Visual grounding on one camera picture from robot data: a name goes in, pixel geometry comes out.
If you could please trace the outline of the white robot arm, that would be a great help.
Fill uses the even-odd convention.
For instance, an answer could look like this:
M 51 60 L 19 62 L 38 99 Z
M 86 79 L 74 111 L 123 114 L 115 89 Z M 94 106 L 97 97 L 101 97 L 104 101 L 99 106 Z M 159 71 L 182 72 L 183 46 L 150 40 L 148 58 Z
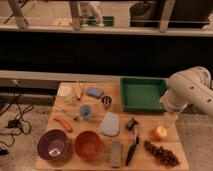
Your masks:
M 168 86 L 159 100 L 167 112 L 182 113 L 188 104 L 192 104 L 213 117 L 211 74 L 205 67 L 196 66 L 172 74 Z

